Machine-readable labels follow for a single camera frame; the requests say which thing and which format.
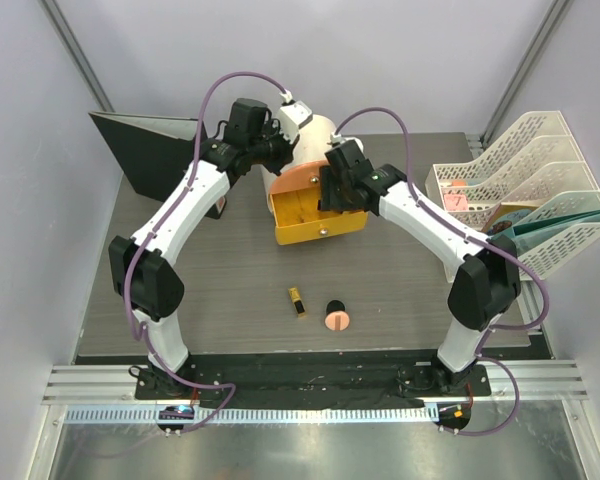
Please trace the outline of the white round drawer organizer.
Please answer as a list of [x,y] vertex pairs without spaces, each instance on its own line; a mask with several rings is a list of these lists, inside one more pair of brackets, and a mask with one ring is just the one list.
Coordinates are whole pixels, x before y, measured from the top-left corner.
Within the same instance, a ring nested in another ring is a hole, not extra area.
[[[325,152],[331,148],[330,134],[334,130],[335,124],[330,119],[321,115],[314,116],[311,122],[301,129],[299,141],[293,150],[293,161],[283,168],[282,173],[288,171],[293,166],[301,165],[303,163],[322,160],[327,161]],[[270,202],[271,195],[268,194],[268,190],[277,176],[269,173],[265,169],[262,169],[261,173],[266,193],[267,206],[273,215]],[[320,195],[320,184],[311,188],[317,188]]]

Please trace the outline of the yellow drawer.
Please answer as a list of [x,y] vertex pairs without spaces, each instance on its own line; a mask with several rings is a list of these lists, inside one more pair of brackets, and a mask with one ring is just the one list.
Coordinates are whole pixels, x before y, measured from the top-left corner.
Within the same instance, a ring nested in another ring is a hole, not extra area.
[[275,238],[279,245],[291,245],[354,233],[368,220],[364,211],[320,211],[317,188],[272,194]]

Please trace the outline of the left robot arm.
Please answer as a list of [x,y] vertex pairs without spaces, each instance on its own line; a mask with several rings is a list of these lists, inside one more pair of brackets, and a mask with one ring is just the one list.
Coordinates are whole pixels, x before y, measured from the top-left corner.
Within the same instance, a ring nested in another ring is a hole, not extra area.
[[197,159],[151,219],[131,237],[112,240],[114,289],[133,338],[148,351],[147,367],[135,370],[142,394],[180,399],[196,388],[178,320],[184,283],[175,264],[203,216],[254,166],[263,172],[268,195],[294,174],[305,186],[319,185],[335,129],[332,120],[301,102],[271,112],[260,101],[240,98],[221,136],[197,144]]

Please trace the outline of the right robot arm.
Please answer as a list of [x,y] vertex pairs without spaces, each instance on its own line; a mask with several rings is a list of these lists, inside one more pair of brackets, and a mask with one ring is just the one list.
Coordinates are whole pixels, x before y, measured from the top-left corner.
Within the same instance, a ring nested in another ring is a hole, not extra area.
[[457,393],[468,382],[488,329],[520,294],[515,245],[510,240],[491,243],[464,226],[396,167],[374,167],[356,139],[332,141],[325,156],[321,209],[371,212],[405,230],[454,270],[447,299],[451,324],[421,389]]

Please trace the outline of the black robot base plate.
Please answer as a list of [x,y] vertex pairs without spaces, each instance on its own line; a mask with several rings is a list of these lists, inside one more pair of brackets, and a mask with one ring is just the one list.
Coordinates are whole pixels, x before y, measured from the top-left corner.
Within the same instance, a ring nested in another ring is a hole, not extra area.
[[196,400],[214,409],[362,410],[418,408],[428,399],[491,395],[484,366],[443,371],[431,350],[192,355],[177,382],[133,365],[138,400]]

